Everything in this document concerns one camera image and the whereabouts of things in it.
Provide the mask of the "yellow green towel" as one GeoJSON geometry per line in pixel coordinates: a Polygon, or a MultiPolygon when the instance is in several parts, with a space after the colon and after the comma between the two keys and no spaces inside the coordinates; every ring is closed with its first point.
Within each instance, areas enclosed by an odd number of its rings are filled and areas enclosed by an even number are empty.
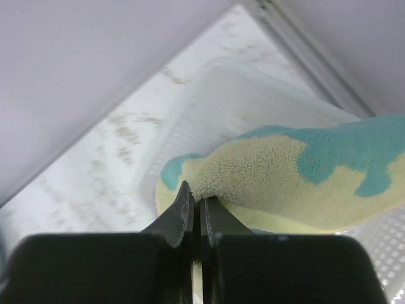
{"type": "Polygon", "coordinates": [[[404,286],[404,116],[332,128],[267,125],[207,156],[169,160],[156,186],[158,213],[187,182],[244,225],[268,232],[351,231],[368,248],[389,297],[404,286]]]}

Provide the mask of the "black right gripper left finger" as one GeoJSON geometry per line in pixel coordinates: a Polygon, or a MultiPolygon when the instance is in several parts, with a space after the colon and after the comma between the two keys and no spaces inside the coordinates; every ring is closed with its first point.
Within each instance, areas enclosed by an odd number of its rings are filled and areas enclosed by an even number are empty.
{"type": "Polygon", "coordinates": [[[192,303],[193,221],[183,182],[140,232],[25,237],[1,275],[1,302],[192,303]]]}

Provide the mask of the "aluminium frame rail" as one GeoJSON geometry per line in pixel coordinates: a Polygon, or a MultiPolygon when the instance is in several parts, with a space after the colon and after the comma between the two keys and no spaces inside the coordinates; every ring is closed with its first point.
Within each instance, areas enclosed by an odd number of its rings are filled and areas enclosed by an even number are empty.
{"type": "Polygon", "coordinates": [[[281,1],[258,1],[258,20],[300,69],[313,90],[330,104],[361,118],[380,107],[316,41],[281,1]]]}

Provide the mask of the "white perforated plastic basket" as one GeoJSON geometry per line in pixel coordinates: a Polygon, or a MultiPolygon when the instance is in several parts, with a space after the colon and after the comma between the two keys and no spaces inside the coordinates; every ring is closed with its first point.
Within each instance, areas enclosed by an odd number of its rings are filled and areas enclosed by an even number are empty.
{"type": "MultiPolygon", "coordinates": [[[[156,208],[164,164],[179,155],[207,155],[235,136],[264,125],[333,127],[356,117],[308,92],[236,61],[210,61],[185,87],[134,179],[134,194],[156,208]]],[[[348,230],[373,259],[388,299],[404,302],[404,208],[348,230]]]]}

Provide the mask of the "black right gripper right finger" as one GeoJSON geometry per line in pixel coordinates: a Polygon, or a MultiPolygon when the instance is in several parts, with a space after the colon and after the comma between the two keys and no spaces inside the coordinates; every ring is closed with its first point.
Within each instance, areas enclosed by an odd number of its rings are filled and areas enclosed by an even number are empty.
{"type": "Polygon", "coordinates": [[[205,303],[386,303],[365,249],[336,235],[256,234],[200,202],[205,303]]]}

